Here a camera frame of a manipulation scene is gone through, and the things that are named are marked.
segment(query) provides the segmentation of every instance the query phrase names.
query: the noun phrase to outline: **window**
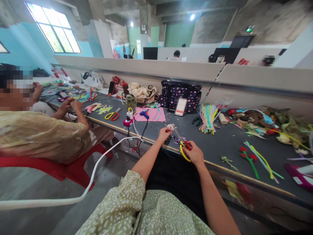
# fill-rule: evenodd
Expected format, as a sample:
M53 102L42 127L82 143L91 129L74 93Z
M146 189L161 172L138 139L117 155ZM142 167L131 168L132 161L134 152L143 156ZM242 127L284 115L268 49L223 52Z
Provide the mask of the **window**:
M4 45L0 42L0 53L9 53L9 51L4 47Z
M137 45L137 54L141 54L140 40L136 40L136 45Z
M66 15L35 4L26 5L55 53L81 53Z

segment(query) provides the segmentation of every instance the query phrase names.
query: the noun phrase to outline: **black pants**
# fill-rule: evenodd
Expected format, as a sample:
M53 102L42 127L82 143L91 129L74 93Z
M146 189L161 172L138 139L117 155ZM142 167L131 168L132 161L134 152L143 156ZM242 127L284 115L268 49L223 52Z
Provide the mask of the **black pants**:
M198 171L193 163L186 161L182 155L160 149L146 190L170 192L208 224Z

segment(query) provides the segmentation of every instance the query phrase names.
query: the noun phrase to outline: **gray tabletop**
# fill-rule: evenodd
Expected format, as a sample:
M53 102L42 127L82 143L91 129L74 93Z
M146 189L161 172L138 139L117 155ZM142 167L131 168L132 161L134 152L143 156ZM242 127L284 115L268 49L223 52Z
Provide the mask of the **gray tabletop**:
M98 112L92 112L91 114L88 114L88 118L97 123L111 127L112 129L115 129L121 133L127 134L128 128L123 125L123 121L126 119L127 112L126 102L123 101L123 105L120 100L113 97L108 97L100 101L98 100L104 97L106 97L106 95L100 94L99 96L97 96L97 100L94 100L94 102L85 102L83 106L86 107L92 103L99 102L101 104L111 105L113 109L110 112L113 112L118 107L121 107L122 109L119 112L119 118L116 121L111 121L110 119L105 120L105 115L110 112L106 112L103 114L98 114ZM42 100L47 102L53 98L58 97L43 97ZM57 99L53 99L52 101L50 101L50 103L57 106L61 105L61 103L58 102ZM164 114L166 118L165 122L148 122L147 129L144 132L144 137L151 140L150 142L153 143L154 141L156 141L159 130L161 128L165 127L168 124L175 124L175 127L178 129L180 134L187 140L193 140L196 145L203 151L204 159L206 161L209 161L209 164L216 169L234 175L240 179L243 179L246 183L252 183L258 188L265 189L265 191L274 193L277 196L294 202L298 202L297 204L300 205L306 205L307 208L313 208L312 194L297 186L291 176L284 169L285 163L305 166L308 165L308 162L288 161L287 158L298 158L299 155L294 151L294 148L291 145L285 145L278 142L278 140L276 140L277 135L267 135L265 136L266 139L261 139L256 136L249 137L248 134L245 133L244 129L239 129L233 124L221 125L219 121L217 121L217 123L221 128L216 130L215 135L204 134L199 131L199 127L191 124L193 119L198 116L197 113L187 114L183 117L179 117L164 109ZM137 121L135 125L138 133L141 135L146 125L146 122ZM240 157L239 148L241 146L246 147L243 144L245 141L248 141L251 145L253 145L255 149L260 154L262 154L262 156L268 161L270 167L275 172L283 176L285 179L282 180L277 177L279 181L279 184L277 184L274 180L270 179L269 173L262 166L261 162L257 161L255 163L255 167L260 177L260 180L257 180L250 163L246 159ZM165 142L165 144L167 145L165 148L170 149L171 151L179 150L179 146L175 144L174 138L171 138L170 140ZM222 163L221 156L226 156L229 160L232 160L232 164L238 168L242 175L232 171L228 164Z

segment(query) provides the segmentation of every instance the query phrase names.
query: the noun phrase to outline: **green wall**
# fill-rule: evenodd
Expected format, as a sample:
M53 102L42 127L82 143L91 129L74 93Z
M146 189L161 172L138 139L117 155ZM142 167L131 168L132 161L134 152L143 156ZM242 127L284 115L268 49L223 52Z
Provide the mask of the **green wall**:
M136 45L136 40L140 40L140 28L128 28L127 29L128 32L128 40L129 40L129 45L131 53L134 49L133 46L137 47ZM134 58L137 59L137 50L135 49L134 52Z
M196 21L183 23L168 23L166 25L165 47L186 47L190 46L193 30Z
M159 33L159 26L151 27L151 47L157 47L159 45Z

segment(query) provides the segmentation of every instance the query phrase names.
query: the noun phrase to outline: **gray floor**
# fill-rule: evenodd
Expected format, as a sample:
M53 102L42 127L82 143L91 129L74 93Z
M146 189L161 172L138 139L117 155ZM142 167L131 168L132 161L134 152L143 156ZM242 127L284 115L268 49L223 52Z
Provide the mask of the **gray floor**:
M129 149L125 143L120 148ZM77 204L0 211L1 234L75 234L107 192L118 186L121 177L135 164L124 155L118 154L118 157L104 158L100 162L103 168L99 168L94 188ZM89 165L93 164L93 160L89 158L88 161L87 171L90 171ZM68 179L59 182L39 170L19 167L0 168L0 185L0 200L72 198L84 192L81 186ZM270 230L262 224L233 209L230 211L242 234L270 234Z

